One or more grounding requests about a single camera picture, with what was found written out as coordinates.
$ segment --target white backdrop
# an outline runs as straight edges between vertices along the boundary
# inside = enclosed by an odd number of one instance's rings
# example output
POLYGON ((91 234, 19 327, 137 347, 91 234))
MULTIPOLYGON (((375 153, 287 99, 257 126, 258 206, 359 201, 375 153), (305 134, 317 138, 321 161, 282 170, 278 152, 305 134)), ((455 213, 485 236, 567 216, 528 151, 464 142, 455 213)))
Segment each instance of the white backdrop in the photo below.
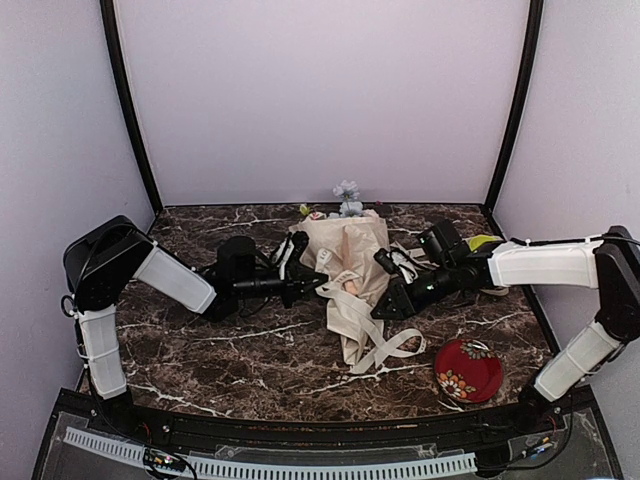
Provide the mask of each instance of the white backdrop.
POLYGON ((483 201, 528 4, 117 2, 164 203, 483 201))
MULTIPOLYGON (((546 2, 497 218, 550 239, 626 225, 640 238, 640 4, 546 2)), ((536 289, 562 345, 598 310, 584 288, 536 289)), ((625 478, 640 479, 640 342, 593 379, 625 478)))

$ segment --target floral pattern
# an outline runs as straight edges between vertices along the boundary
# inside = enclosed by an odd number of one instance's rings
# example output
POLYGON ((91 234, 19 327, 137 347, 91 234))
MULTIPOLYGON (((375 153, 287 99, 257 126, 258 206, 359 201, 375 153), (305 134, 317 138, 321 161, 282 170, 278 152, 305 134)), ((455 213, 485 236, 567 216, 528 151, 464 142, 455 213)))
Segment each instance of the floral pattern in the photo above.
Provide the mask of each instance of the floral pattern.
POLYGON ((494 358, 496 356, 488 347, 474 342, 462 342, 460 344, 460 350, 469 355, 469 358, 472 360, 494 358))
POLYGON ((438 382, 445 392, 452 397, 462 400, 466 399, 470 393, 476 391, 475 387, 467 385, 462 375, 454 375, 453 370, 438 374, 438 382))

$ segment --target white wall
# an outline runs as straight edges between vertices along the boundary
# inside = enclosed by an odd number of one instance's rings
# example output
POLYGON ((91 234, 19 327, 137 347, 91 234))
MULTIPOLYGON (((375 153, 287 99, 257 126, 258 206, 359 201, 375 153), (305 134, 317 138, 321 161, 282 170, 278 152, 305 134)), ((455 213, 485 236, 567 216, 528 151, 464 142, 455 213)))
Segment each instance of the white wall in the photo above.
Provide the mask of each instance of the white wall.
MULTIPOLYGON (((497 219, 509 235, 562 238, 626 225, 640 237, 640 3, 546 2, 520 134, 497 219)), ((538 288, 564 345, 596 292, 538 288)), ((640 342, 594 379, 629 478, 640 478, 640 342)))
POLYGON ((117 4, 166 204, 484 200, 528 1, 117 4))
POLYGON ((151 208, 109 65, 99 2, 0 2, 0 477, 31 470, 61 386, 80 372, 62 253, 151 208))

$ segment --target floral plate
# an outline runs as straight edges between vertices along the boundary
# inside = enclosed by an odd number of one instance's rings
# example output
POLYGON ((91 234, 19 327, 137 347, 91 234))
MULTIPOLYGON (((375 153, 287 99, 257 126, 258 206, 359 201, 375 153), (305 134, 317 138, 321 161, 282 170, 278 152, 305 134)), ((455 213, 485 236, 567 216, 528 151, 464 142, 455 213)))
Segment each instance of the floral plate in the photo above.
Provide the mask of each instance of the floral plate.
POLYGON ((436 355, 436 378, 444 393, 457 402, 483 403, 502 385, 502 364, 476 340, 454 340, 436 355))

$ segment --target black pole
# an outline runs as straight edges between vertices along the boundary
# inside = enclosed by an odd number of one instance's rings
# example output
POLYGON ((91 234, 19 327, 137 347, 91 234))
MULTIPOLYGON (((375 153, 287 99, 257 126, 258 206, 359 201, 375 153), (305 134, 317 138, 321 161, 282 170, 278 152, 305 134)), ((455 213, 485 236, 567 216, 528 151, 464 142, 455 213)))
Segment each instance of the black pole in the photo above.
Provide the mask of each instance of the black pole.
POLYGON ((529 90, 529 81, 531 80, 531 72, 533 70, 533 60, 536 55, 536 46, 538 45, 538 36, 540 34, 540 24, 542 22, 542 8, 544 0, 531 0, 529 5, 529 19, 527 21, 527 31, 524 37, 524 47, 522 49, 522 58, 520 59, 520 69, 518 71, 518 79, 516 81, 516 89, 513 94, 513 102, 511 103, 511 111, 509 112, 509 120, 507 128, 502 139, 500 154, 496 162, 496 168, 493 172, 491 185, 489 185, 489 193, 484 201, 484 206, 493 211, 500 196, 500 190, 507 175, 509 160, 513 153, 513 146, 516 143, 518 128, 522 120, 522 112, 527 99, 527 91, 529 90))
POLYGON ((107 48, 109 49, 109 58, 111 59, 111 69, 113 70, 113 79, 118 90, 120 98, 120 108, 124 116, 127 132, 129 132, 129 140, 133 147, 133 153, 136 157, 136 163, 142 176, 144 188, 151 202, 151 206, 156 214, 162 211, 162 200, 158 192, 158 186, 153 178, 149 157, 144 148, 140 126, 138 125, 138 117, 133 106, 133 98, 129 89, 129 81, 127 80, 127 72, 124 66, 124 58, 122 56, 122 47, 120 45, 120 37, 118 36, 118 24, 116 22, 116 13, 113 0, 100 0, 102 9, 102 23, 104 25, 104 34, 107 39, 107 48))

